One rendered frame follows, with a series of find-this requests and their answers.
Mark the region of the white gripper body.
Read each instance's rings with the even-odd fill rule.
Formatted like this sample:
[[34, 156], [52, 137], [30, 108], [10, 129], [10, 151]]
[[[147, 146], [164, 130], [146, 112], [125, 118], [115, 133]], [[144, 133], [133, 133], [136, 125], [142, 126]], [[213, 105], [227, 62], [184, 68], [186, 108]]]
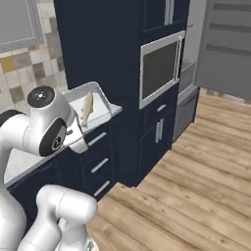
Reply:
[[67, 145], [78, 154], [88, 149], [78, 119], [74, 119], [73, 123], [67, 129]]

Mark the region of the white tupperware container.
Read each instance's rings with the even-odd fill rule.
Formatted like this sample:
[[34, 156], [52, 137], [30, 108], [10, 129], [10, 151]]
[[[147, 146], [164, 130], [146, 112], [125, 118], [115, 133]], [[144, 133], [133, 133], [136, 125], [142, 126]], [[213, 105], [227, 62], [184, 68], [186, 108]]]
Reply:
[[[93, 95], [93, 112], [88, 116], [87, 121], [84, 122], [81, 118], [82, 109], [84, 100], [89, 92]], [[84, 133], [88, 133], [92, 129], [106, 123], [112, 117], [110, 103], [99, 84], [95, 81], [72, 89], [65, 93], [64, 96], [77, 112], [79, 125]]]

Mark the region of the navy lower cabinet door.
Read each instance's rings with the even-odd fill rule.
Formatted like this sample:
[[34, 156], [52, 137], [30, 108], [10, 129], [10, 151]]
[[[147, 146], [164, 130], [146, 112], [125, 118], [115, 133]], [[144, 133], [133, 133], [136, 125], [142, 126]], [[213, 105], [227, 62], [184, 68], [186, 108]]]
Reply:
[[[163, 137], [155, 143], [156, 123], [164, 119]], [[172, 137], [175, 124], [175, 113], [169, 112], [157, 120], [144, 133], [139, 144], [139, 175], [147, 175], [156, 163], [162, 158], [172, 145]]]

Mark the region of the navy cabinet door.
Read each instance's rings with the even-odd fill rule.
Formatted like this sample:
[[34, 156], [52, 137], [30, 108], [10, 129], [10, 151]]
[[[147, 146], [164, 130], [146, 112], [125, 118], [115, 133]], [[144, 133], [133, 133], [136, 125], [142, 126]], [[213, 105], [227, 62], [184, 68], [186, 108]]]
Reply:
[[[164, 119], [163, 137], [155, 143], [156, 123]], [[162, 158], [172, 145], [172, 137], [175, 124], [175, 113], [169, 112], [157, 120], [144, 133], [139, 144], [139, 175], [147, 175], [156, 163]]]
[[190, 0], [175, 0], [174, 17], [171, 25], [165, 25], [166, 0], [142, 0], [143, 30], [159, 28], [185, 29]]

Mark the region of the grey fridge freezer drawer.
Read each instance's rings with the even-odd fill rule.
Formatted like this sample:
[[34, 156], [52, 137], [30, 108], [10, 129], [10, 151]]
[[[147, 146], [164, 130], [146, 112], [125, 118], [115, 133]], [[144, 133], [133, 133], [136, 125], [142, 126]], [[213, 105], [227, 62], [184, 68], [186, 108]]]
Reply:
[[178, 96], [173, 141], [193, 122], [198, 93], [199, 88], [191, 85]]

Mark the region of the navy upper cabinet door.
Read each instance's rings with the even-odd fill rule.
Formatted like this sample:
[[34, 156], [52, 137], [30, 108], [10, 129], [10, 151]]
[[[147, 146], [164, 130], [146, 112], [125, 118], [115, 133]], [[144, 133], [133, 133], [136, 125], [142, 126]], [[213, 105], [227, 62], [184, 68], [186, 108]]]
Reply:
[[143, 30], [159, 28], [185, 29], [190, 0], [175, 0], [174, 17], [171, 25], [165, 25], [166, 0], [142, 0]]

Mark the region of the grey fridge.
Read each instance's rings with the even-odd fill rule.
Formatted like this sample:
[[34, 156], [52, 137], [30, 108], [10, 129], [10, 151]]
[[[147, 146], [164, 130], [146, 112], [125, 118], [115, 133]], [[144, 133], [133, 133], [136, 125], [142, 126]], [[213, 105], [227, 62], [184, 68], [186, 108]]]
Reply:
[[198, 61], [207, 0], [190, 0], [178, 96], [191, 85]]

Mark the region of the grey fridge door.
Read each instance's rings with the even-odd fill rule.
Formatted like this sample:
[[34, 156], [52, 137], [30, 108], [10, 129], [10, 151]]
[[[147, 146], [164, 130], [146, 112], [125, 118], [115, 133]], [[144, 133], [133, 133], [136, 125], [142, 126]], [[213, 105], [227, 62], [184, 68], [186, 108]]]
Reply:
[[208, 0], [197, 86], [251, 100], [251, 0]]

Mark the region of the navy counter drawer front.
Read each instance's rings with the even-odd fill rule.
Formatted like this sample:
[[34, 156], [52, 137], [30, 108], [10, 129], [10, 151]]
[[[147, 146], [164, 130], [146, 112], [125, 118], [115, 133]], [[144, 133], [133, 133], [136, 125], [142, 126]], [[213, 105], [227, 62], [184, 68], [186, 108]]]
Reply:
[[99, 150], [102, 150], [103, 148], [105, 148], [111, 144], [112, 133], [111, 133], [111, 123], [110, 122], [102, 124], [102, 125], [98, 126], [97, 128], [93, 129], [92, 131], [90, 131], [88, 134], [86, 134], [84, 136], [84, 140], [85, 140], [86, 144], [104, 131], [107, 132], [107, 135], [105, 137], [101, 138], [94, 145], [92, 145], [90, 147], [87, 145], [88, 149], [85, 152], [83, 152], [83, 155], [91, 155], [91, 154], [97, 153]]
[[[91, 170], [105, 158], [109, 158], [109, 162], [107, 162], [95, 174], [92, 174]], [[110, 147], [102, 149], [99, 153], [92, 156], [86, 163], [81, 165], [82, 176], [87, 184], [89, 184], [94, 179], [106, 176], [112, 169], [112, 150]]]
[[[110, 184], [98, 196], [94, 197], [93, 195], [94, 192], [107, 180], [110, 181]], [[100, 201], [102, 198], [106, 197], [110, 193], [110, 191], [114, 188], [116, 183], [117, 181], [112, 175], [106, 175], [94, 179], [89, 184], [87, 184], [84, 188], [84, 192], [94, 197], [97, 201]]]

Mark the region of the beige fish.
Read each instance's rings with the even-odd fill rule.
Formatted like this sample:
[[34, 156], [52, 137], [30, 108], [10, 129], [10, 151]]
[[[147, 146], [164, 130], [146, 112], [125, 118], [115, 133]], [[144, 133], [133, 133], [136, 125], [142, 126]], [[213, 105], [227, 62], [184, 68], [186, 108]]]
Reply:
[[86, 124], [89, 115], [93, 112], [93, 94], [88, 92], [81, 108], [81, 121]]

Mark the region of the navy drawer under oven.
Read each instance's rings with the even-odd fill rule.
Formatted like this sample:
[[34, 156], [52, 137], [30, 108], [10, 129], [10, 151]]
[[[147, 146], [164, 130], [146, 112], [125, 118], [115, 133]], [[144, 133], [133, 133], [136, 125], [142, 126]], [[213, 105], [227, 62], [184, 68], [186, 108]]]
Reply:
[[[151, 122], [157, 120], [161, 115], [170, 111], [176, 103], [176, 97], [177, 87], [174, 85], [143, 109], [145, 122], [150, 124]], [[157, 112], [156, 110], [163, 104], [166, 104], [167, 107], [161, 112]]]

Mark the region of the navy tall cabinet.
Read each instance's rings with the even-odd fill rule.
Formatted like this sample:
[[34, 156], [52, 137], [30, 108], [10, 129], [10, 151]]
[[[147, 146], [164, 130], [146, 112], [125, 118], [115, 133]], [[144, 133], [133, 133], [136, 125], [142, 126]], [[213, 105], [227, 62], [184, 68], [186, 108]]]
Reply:
[[185, 29], [143, 30], [142, 0], [54, 0], [67, 84], [70, 89], [90, 81], [121, 107], [113, 122], [117, 180], [136, 186], [139, 144], [157, 120], [147, 124], [139, 109], [140, 48]]

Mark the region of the built-in silver oven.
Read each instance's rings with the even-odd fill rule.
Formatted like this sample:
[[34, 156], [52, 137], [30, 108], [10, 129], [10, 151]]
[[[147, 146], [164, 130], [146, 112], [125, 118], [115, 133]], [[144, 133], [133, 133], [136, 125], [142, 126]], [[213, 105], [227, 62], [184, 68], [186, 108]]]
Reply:
[[140, 48], [139, 109], [143, 109], [178, 81], [176, 54], [178, 37], [185, 38], [185, 31], [168, 35]]

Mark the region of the grey framed window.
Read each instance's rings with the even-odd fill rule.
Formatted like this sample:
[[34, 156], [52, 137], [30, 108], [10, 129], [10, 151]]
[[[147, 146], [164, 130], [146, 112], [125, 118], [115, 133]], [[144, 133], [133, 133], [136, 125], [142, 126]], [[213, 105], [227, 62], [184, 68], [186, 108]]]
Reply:
[[0, 53], [44, 42], [38, 0], [0, 0]]

